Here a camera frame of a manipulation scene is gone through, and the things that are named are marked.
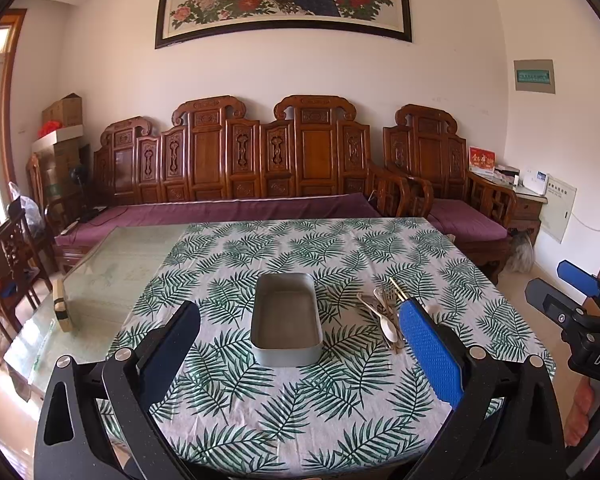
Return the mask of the person's right hand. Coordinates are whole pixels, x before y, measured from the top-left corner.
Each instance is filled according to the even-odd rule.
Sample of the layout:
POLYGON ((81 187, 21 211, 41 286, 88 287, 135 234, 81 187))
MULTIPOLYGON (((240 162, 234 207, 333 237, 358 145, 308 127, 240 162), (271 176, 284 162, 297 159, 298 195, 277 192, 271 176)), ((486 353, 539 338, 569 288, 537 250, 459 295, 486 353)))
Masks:
POLYGON ((568 413, 564 437, 567 446, 576 446, 588 431, 588 413, 595 401, 594 390, 587 377, 583 377, 573 397, 573 404, 568 413))

